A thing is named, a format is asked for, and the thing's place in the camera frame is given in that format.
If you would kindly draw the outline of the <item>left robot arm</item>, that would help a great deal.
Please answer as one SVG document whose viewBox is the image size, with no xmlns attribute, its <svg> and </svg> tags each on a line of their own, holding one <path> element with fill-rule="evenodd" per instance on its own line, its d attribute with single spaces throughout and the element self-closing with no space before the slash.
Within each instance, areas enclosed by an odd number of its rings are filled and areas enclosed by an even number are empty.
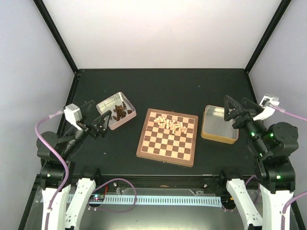
<svg viewBox="0 0 307 230">
<path fill-rule="evenodd" d="M 100 169 L 85 167 L 77 181 L 74 196 L 67 204 L 75 168 L 75 163 L 70 160 L 72 155 L 88 136 L 94 139 L 105 137 L 112 116 L 112 112 L 107 110 L 87 124 L 85 120 L 93 106 L 94 101 L 81 106 L 71 103 L 43 118 L 35 126 L 37 156 L 42 161 L 39 175 L 43 196 L 43 230 L 78 230 L 92 192 L 103 186 Z M 41 134 L 39 126 L 58 115 L 64 115 L 71 123 L 70 129 L 62 136 L 52 131 Z"/>
</svg>

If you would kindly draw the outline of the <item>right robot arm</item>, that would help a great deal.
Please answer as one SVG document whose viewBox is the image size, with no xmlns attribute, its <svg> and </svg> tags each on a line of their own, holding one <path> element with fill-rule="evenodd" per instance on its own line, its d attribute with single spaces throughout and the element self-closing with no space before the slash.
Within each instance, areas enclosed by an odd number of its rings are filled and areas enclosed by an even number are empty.
<svg viewBox="0 0 307 230">
<path fill-rule="evenodd" d="M 265 126 L 264 120 L 275 111 L 285 111 L 279 104 L 279 98 L 271 95 L 263 96 L 260 104 L 247 98 L 237 102 L 229 95 L 224 97 L 224 120 L 232 120 L 234 129 L 243 129 L 248 135 L 248 149 L 254 158 L 255 178 L 262 195 L 260 214 L 238 170 L 221 171 L 219 190 L 233 198 L 246 230 L 290 228 L 288 207 L 294 197 L 295 170 L 289 156 L 299 147 L 298 129 L 287 122 Z"/>
</svg>

